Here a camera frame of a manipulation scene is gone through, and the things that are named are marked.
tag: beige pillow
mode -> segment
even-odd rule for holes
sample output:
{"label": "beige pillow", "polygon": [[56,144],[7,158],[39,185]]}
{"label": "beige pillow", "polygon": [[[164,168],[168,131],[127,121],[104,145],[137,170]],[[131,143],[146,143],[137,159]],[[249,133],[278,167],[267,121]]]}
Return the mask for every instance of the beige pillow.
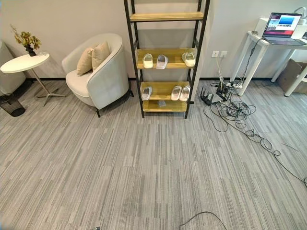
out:
{"label": "beige pillow", "polygon": [[93,48],[87,48],[81,55],[77,64],[77,74],[84,74],[92,69]]}
{"label": "beige pillow", "polygon": [[93,71],[98,68],[98,66],[103,63],[103,61],[110,55],[109,46],[107,42],[99,44],[92,52],[92,67]]}

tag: tangled cables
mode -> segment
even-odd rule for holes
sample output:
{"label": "tangled cables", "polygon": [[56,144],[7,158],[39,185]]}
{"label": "tangled cables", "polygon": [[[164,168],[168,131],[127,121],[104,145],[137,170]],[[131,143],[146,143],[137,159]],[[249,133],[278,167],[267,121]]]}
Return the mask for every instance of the tangled cables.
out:
{"label": "tangled cables", "polygon": [[[217,109],[218,113],[216,113],[213,109],[212,106],[215,106]],[[278,159],[278,157],[281,155],[281,152],[279,150],[273,150],[272,144],[266,139],[261,137],[259,134],[255,133],[255,130],[252,128],[251,130],[248,130],[246,132],[240,130],[242,128],[246,127],[246,124],[243,122],[244,120],[247,119],[247,117],[251,114],[253,114],[256,111],[256,107],[254,105],[247,105],[242,101],[230,101],[229,105],[223,104],[223,103],[218,103],[218,104],[211,104],[210,105],[210,110],[212,111],[213,114],[216,116],[220,117],[227,125],[226,130],[219,130],[215,126],[215,123],[211,117],[209,117],[206,112],[205,112],[206,107],[203,110],[203,113],[206,115],[207,118],[209,118],[212,121],[212,124],[214,128],[219,131],[219,132],[227,132],[229,129],[229,126],[233,127],[237,131],[241,132],[242,134],[246,135],[246,137],[256,143],[259,143],[266,151],[271,153],[274,158],[277,160],[277,162],[286,170],[288,171],[292,176],[294,176],[296,179],[304,183],[304,185],[307,188],[307,177],[304,179],[299,178],[295,174],[293,174],[287,167],[284,166],[284,164]]]}

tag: white slipper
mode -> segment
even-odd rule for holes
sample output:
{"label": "white slipper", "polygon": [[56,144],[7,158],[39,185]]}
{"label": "white slipper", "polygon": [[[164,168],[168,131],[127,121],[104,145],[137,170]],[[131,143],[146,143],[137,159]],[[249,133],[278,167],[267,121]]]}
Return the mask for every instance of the white slipper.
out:
{"label": "white slipper", "polygon": [[165,69],[168,63],[167,56],[160,54],[157,59],[156,69]]}
{"label": "white slipper", "polygon": [[153,56],[151,54],[145,54],[143,57],[143,65],[145,69],[151,69],[154,66]]}
{"label": "white slipper", "polygon": [[186,64],[187,67],[194,67],[195,66],[195,58],[194,58],[193,53],[191,53],[191,52],[184,53],[181,56],[181,58],[184,61],[184,63]]}
{"label": "white slipper", "polygon": [[179,100],[186,102],[189,99],[189,94],[190,94],[190,87],[189,86],[183,87]]}
{"label": "white slipper", "polygon": [[143,89],[143,92],[142,92],[142,99],[143,99],[144,101],[149,100],[150,95],[152,94],[152,91],[153,91],[153,89],[152,89],[151,86],[148,86],[148,87],[144,88],[144,89]]}
{"label": "white slipper", "polygon": [[175,86],[172,90],[171,100],[177,101],[180,97],[181,90],[182,90],[181,86],[179,86],[179,85]]}

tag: armchair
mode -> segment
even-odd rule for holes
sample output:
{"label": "armchair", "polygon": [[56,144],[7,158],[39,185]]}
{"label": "armchair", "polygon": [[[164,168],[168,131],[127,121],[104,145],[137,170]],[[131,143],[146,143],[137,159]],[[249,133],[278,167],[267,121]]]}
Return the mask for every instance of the armchair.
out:
{"label": "armchair", "polygon": [[[13,59],[5,43],[0,41],[0,66]],[[0,71],[0,94],[14,92],[25,81],[23,72],[2,73]]]}
{"label": "armchair", "polygon": [[[107,41],[111,54],[93,72],[77,75],[76,68],[82,52],[94,45]],[[99,109],[122,97],[129,90],[128,75],[124,57],[122,39],[117,34],[99,34],[94,36],[62,60],[66,83],[71,91],[84,103]]]}

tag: power strip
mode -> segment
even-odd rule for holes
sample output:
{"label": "power strip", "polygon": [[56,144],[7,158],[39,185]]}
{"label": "power strip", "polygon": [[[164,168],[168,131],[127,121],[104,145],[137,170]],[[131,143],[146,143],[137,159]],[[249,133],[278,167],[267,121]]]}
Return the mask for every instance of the power strip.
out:
{"label": "power strip", "polygon": [[[227,83],[226,83],[226,86],[231,87],[231,83],[230,83],[230,82],[227,82]],[[241,89],[241,88],[242,88],[242,83],[233,85],[232,87],[234,87],[234,88],[236,88],[236,89]]]}

